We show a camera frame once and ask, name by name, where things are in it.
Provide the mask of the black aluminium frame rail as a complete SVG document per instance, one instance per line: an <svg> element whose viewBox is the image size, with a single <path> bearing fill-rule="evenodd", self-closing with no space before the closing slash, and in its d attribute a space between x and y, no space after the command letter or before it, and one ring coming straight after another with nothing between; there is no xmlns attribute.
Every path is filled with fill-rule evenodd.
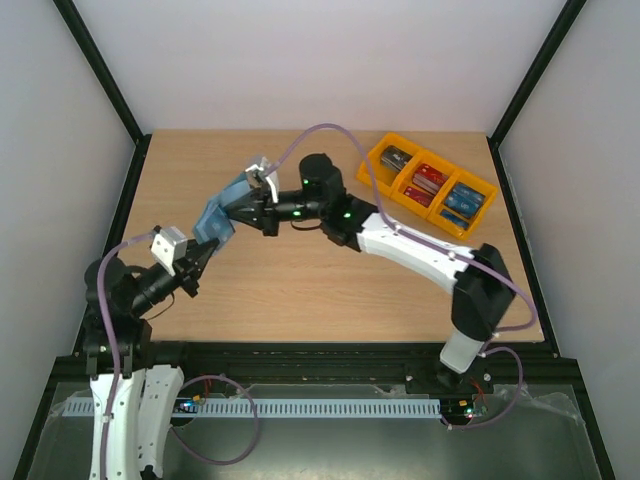
<svg viewBox="0 0 640 480"><path fill-rule="evenodd" d="M476 360L466 374L446 372L438 343L221 343L161 341L151 345L157 364L180 366L186 378L224 374L252 384L403 384L410 393L461 394L514 384L524 373L527 386L570 385L585 389L578 363L546 344L514 343Z"/></svg>

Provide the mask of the blue card stack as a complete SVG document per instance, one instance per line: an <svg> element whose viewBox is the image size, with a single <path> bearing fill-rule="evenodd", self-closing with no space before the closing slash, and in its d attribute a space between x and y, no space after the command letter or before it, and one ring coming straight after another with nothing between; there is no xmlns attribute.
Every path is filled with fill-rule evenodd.
<svg viewBox="0 0 640 480"><path fill-rule="evenodd" d="M473 218L485 203L486 196L458 182L448 193L444 205L466 219Z"/></svg>

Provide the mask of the blue leather card holder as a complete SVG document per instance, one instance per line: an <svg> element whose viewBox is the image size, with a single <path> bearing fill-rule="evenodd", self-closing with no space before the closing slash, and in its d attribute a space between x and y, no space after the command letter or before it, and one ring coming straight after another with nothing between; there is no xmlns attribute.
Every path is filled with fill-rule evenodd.
<svg viewBox="0 0 640 480"><path fill-rule="evenodd" d="M226 205L237 198L239 195L246 193L251 188L249 181L245 175L245 170L243 170L235 179L233 179L227 186L225 186L221 191L214 194L207 201L202 214L211 209L214 205L219 205L226 212Z"/></svg>

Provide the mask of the yellow three-compartment bin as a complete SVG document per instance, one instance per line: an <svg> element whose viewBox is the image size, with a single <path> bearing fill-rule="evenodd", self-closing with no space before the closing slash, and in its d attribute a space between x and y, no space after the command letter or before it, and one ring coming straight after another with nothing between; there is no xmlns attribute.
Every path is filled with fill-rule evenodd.
<svg viewBox="0 0 640 480"><path fill-rule="evenodd" d="M480 225L498 188L396 134L369 151L356 179L460 240Z"/></svg>

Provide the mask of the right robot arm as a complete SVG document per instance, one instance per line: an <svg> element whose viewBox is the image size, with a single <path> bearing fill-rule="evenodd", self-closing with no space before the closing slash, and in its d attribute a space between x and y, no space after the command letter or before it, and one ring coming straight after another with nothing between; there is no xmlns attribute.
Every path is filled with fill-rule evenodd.
<svg viewBox="0 0 640 480"><path fill-rule="evenodd" d="M325 154L300 161L298 190L279 191L277 174L266 160L249 167L246 174L252 185L224 208L231 220L266 236L277 235L283 222L319 220L322 232L336 245L386 258L449 293L453 331L440 352L436 379L450 392L470 381L471 365L515 296L495 247L455 245L396 221L380 207L348 193L340 169Z"/></svg>

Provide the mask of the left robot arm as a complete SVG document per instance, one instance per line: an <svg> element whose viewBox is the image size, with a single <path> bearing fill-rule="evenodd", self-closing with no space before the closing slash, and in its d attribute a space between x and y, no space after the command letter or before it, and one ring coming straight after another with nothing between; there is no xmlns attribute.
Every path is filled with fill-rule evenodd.
<svg viewBox="0 0 640 480"><path fill-rule="evenodd" d="M175 229L126 240L85 272L82 352L93 401L92 479L160 479L182 369L153 360L146 314L199 279L219 245Z"/></svg>

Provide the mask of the black card stack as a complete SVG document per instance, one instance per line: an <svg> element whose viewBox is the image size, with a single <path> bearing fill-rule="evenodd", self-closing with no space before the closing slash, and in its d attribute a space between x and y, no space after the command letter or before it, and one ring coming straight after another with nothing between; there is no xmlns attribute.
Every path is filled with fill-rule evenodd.
<svg viewBox="0 0 640 480"><path fill-rule="evenodd" d="M402 171L411 159L411 154L394 145L387 146L380 155L380 163L395 172Z"/></svg>

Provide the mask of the red card stack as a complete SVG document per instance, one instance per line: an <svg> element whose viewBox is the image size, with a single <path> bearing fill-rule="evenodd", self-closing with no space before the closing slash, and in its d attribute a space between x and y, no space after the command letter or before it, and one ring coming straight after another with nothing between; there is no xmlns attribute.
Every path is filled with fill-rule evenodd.
<svg viewBox="0 0 640 480"><path fill-rule="evenodd" d="M416 186L432 195L436 195L447 180L447 175L426 163L420 164L412 176L412 182Z"/></svg>

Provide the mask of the loose blue card in bin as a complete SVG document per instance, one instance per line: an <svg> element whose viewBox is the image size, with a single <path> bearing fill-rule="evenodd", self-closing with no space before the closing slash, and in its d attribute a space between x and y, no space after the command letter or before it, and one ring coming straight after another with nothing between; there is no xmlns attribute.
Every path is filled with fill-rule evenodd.
<svg viewBox="0 0 640 480"><path fill-rule="evenodd" d="M440 211L440 216L462 230L467 230L469 228L469 223L466 220L456 216L454 213L446 209Z"/></svg>

